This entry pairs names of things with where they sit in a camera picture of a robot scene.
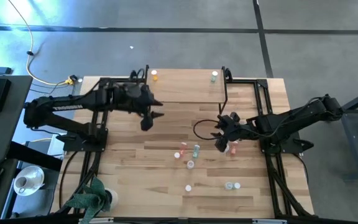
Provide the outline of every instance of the pink object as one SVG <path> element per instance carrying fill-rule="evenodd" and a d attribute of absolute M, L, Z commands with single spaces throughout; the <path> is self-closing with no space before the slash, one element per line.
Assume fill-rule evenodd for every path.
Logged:
<path fill-rule="evenodd" d="M 237 149 L 237 146 L 238 146 L 238 142 L 237 141 L 234 141 L 231 145 L 231 151 L 230 151 L 230 154 L 232 156 L 234 156 L 236 154 L 236 149 Z"/>
<path fill-rule="evenodd" d="M 187 148 L 187 144 L 185 142 L 182 142 L 181 145 L 180 145 L 180 152 L 179 152 L 180 156 L 183 155 L 183 153 L 185 152 L 186 148 Z"/>

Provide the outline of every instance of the black desk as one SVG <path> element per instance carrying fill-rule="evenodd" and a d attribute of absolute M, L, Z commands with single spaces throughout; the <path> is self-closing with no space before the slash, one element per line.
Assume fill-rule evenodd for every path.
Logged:
<path fill-rule="evenodd" d="M 56 171 L 60 170 L 62 161 L 52 156 L 23 146 L 12 141 L 23 105 L 30 90 L 30 76 L 0 76 L 11 81 L 8 96 L 0 112 L 0 166 L 5 168 L 0 186 L 0 217 L 5 205 L 8 191 L 16 173 L 17 161 L 24 161 Z"/>

